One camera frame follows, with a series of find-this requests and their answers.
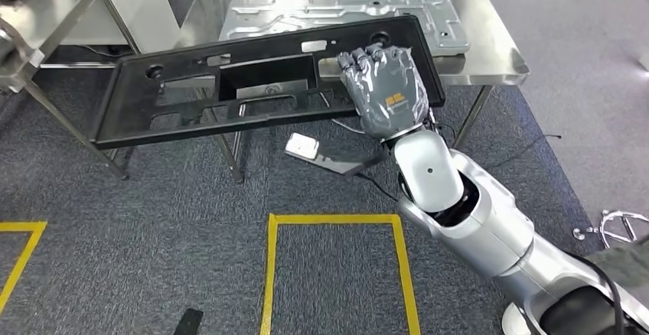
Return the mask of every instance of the silver robot arm segment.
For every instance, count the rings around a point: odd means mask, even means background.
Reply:
[[[493,279],[520,309],[532,333],[563,333],[549,328],[570,324],[553,324],[549,314],[566,312],[561,303],[571,300],[573,307],[574,302],[588,300],[585,304],[593,310],[575,314],[586,317],[586,324],[570,318],[579,323],[579,329],[570,327],[570,333],[606,333],[613,319],[605,301],[612,301],[612,294],[599,275],[536,234],[507,188],[466,155],[442,148],[440,139],[435,132],[419,131],[395,144],[393,156],[403,175],[400,212],[478,274]],[[618,291],[627,316],[649,329],[647,308],[625,289],[618,286]],[[605,298],[599,311],[593,295]]]
[[[532,333],[612,334],[614,295],[602,276],[536,234],[507,188],[466,155],[449,150],[434,127],[422,127],[434,117],[409,50],[374,44],[340,54],[338,63],[364,130],[382,141],[399,166],[405,217],[493,279]],[[327,158],[307,158],[300,145],[287,145],[287,152],[335,170]],[[631,325],[627,334],[647,333],[647,308],[613,288]]]

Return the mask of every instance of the wire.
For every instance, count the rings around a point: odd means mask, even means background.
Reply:
[[[521,151],[517,152],[516,154],[510,156],[509,158],[507,158],[507,159],[505,159],[503,161],[499,161],[498,163],[495,163],[495,164],[488,164],[488,165],[485,165],[484,167],[485,168],[497,168],[497,167],[500,167],[500,166],[502,166],[504,164],[509,163],[510,161],[518,159],[521,156],[523,156],[523,154],[525,154],[526,151],[530,150],[530,148],[532,148],[537,142],[539,142],[543,138],[558,138],[558,139],[561,139],[563,137],[561,135],[554,135],[554,134],[539,135],[539,137],[535,138],[531,143],[527,144],[525,146],[525,148],[523,148]]]
[[[96,49],[92,48],[91,46],[79,45],[78,47],[86,48],[87,50],[89,50],[89,51],[91,51],[91,52],[94,52],[94,53],[96,53],[96,54],[99,54],[99,55],[101,55],[101,56],[106,56],[106,57],[115,57],[115,58],[117,58],[117,57],[124,57],[124,56],[129,55],[129,54],[133,54],[133,53],[127,53],[127,54],[107,54],[106,52],[102,52],[102,51],[100,51],[100,50],[96,50]]]
[[[340,122],[337,119],[332,119],[331,121],[333,123],[335,123],[336,125],[339,125],[340,127],[345,128],[345,129],[347,129],[347,130],[349,130],[351,132],[355,132],[355,133],[357,133],[359,135],[365,135],[365,132],[362,132],[361,130],[356,130],[355,128],[353,128],[353,127],[351,127],[349,125],[345,125],[343,122]]]
[[[618,286],[611,280],[611,278],[606,275],[604,270],[601,270],[597,265],[590,262],[588,259],[584,259],[581,256],[577,256],[573,253],[564,251],[568,256],[573,259],[581,262],[582,264],[590,267],[593,271],[599,275],[600,278],[604,279],[608,288],[611,290],[611,295],[613,297],[613,310],[615,311],[615,335],[624,335],[625,333],[625,319],[624,312],[622,312],[622,304],[620,298],[620,292],[618,291]]]
[[[327,100],[327,97],[325,96],[325,94],[323,92],[320,92],[320,97],[322,98],[322,100],[324,100],[324,104],[327,105],[327,108],[331,108],[331,105],[329,104],[329,101]],[[343,122],[340,122],[337,119],[332,119],[331,121],[333,123],[335,123],[336,125],[339,125],[340,127],[344,128],[344,129],[347,129],[347,130],[349,130],[351,132],[357,133],[358,135],[365,135],[365,132],[363,132],[361,130],[358,130],[358,129],[355,129],[355,128],[349,126],[349,125],[345,125]]]
[[[376,187],[379,189],[379,191],[381,191],[381,193],[383,193],[384,195],[386,195],[387,197],[389,197],[392,201],[399,201],[399,200],[398,200],[396,197],[394,197],[392,194],[390,194],[390,193],[388,193],[387,191],[385,191],[385,189],[383,189],[383,187],[381,187],[381,185],[380,185],[378,182],[376,182],[372,177],[369,177],[368,175],[363,174],[363,173],[356,174],[356,177],[359,177],[359,178],[361,178],[361,179],[364,179],[364,180],[366,180],[366,181],[371,182],[372,184],[374,184],[374,186],[376,186]]]
[[[439,126],[443,126],[443,127],[449,128],[449,129],[451,130],[451,132],[453,132],[453,140],[455,140],[455,139],[457,138],[457,136],[456,136],[457,134],[455,133],[455,129],[454,129],[452,126],[450,126],[448,123],[444,123],[444,122],[435,122],[435,125],[439,125]]]

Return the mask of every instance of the black object on floor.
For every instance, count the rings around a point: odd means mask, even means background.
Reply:
[[[325,76],[320,64],[333,59],[326,66],[336,70],[335,57],[340,52],[376,42],[411,48],[431,106],[444,105],[444,90],[419,19],[402,16],[121,59],[99,110],[91,141],[100,149],[121,148],[354,116],[356,108],[339,76]],[[166,83],[199,76],[214,78],[211,94],[176,104],[161,102],[159,90]],[[278,89],[278,93],[237,98],[237,90],[287,82],[298,85]],[[330,95],[330,106],[322,102],[321,94]],[[240,107],[246,103],[280,99],[292,104],[275,112],[240,114]],[[214,120],[202,122],[204,112],[214,113]],[[217,117],[218,112],[225,116]],[[164,129],[152,127],[154,119],[174,115],[175,125]]]
[[[203,320],[203,311],[188,308],[181,317],[174,335],[198,335],[201,320]]]

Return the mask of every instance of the white cable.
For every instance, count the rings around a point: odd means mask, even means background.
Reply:
[[[362,132],[361,130],[356,130],[355,128],[353,128],[351,126],[345,125],[343,122],[340,122],[337,119],[332,119],[331,121],[333,123],[335,123],[336,125],[339,125],[342,128],[346,128],[347,130],[349,130],[351,132],[356,132],[359,135],[365,135],[365,132]]]
[[[331,106],[329,105],[329,101],[327,100],[327,97],[324,95],[324,93],[320,93],[320,97],[322,97],[322,100],[324,100],[324,104],[327,105],[327,108],[331,108]],[[349,125],[345,125],[343,122],[340,122],[337,119],[332,119],[331,121],[346,130],[357,133],[359,135],[365,135],[365,132],[362,132],[361,130],[357,130]]]
[[[94,53],[99,54],[101,56],[107,56],[107,57],[115,57],[115,58],[117,58],[117,57],[124,57],[125,55],[127,55],[127,54],[107,54],[106,52],[96,50],[96,49],[92,48],[91,46],[86,46],[86,45],[79,45],[78,47],[86,48],[87,50],[89,50],[91,52],[94,52]]]

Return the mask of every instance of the yellow floor marking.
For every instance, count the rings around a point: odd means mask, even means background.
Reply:
[[[18,257],[18,260],[16,261],[16,265],[14,266],[14,269],[11,270],[11,274],[9,274],[9,279],[7,279],[7,282],[5,283],[5,287],[2,289],[2,293],[0,293],[0,314],[2,314],[2,310],[5,309],[5,304],[7,304],[9,296],[11,295],[11,292],[14,290],[14,287],[16,286],[16,283],[18,282],[18,279],[20,278],[20,275],[22,274],[24,267],[27,265],[27,261],[31,257],[31,253],[36,248],[36,245],[38,244],[38,240],[41,238],[41,235],[43,234],[46,225],[47,222],[29,222],[29,223],[0,222],[0,232],[31,233],[31,235],[29,236],[29,240],[27,241],[27,245],[24,247],[22,253]]]
[[[268,258],[266,260],[266,287],[262,309],[262,326],[260,335],[270,335],[272,317],[272,290],[275,282],[275,258],[277,248],[277,230],[279,224],[392,224],[396,257],[399,262],[399,274],[403,300],[406,307],[406,319],[410,335],[420,335],[419,318],[413,281],[410,277],[410,264],[406,251],[406,240],[403,237],[401,219],[396,214],[367,215],[275,215],[268,218]]]

